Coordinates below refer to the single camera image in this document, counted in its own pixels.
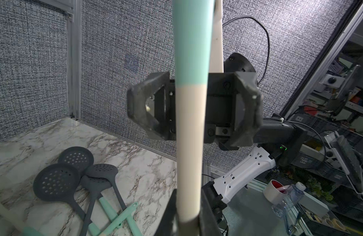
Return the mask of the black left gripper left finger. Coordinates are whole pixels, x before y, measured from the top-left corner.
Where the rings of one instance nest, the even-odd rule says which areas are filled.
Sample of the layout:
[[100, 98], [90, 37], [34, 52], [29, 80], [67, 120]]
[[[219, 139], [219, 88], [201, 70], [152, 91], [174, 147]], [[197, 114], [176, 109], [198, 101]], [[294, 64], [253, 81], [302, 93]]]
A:
[[178, 235], [176, 192], [177, 189], [174, 189], [154, 236]]

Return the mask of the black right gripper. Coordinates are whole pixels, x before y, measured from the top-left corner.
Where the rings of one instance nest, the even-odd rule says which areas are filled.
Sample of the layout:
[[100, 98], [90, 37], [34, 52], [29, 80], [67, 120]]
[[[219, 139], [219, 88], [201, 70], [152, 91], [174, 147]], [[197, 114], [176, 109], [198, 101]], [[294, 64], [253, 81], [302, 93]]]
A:
[[[127, 90], [127, 115], [150, 139], [167, 140], [170, 73], [155, 72]], [[255, 72], [210, 73], [204, 142], [247, 147], [263, 125], [263, 96]]]

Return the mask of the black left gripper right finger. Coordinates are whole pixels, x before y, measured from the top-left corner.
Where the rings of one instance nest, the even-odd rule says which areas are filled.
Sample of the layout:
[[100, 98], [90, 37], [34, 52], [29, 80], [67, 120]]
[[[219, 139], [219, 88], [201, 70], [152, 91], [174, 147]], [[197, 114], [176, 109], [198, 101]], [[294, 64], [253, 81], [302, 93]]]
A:
[[222, 233], [216, 222], [216, 218], [203, 190], [201, 190], [199, 233], [200, 236], [222, 236]]

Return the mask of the cream skimmer mint handle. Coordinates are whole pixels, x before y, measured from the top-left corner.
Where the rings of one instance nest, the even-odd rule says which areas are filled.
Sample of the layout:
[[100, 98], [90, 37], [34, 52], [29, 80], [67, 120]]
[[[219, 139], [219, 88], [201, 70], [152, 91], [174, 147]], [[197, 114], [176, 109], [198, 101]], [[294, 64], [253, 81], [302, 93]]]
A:
[[178, 235], [197, 236], [214, 1], [173, 1]]

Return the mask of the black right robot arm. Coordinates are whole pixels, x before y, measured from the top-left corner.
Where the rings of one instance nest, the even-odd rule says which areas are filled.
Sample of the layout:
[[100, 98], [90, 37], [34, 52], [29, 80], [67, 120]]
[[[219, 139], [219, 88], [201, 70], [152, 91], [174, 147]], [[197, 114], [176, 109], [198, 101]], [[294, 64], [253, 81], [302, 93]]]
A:
[[[256, 77], [253, 65], [238, 53], [225, 60], [222, 73], [209, 74], [204, 142], [226, 151], [257, 145], [228, 174], [203, 187], [212, 206], [229, 203], [251, 180], [276, 165], [289, 165], [307, 137], [297, 125], [262, 118]], [[151, 73], [127, 91], [128, 117], [151, 139], [176, 139], [175, 112], [175, 82], [168, 72]]]

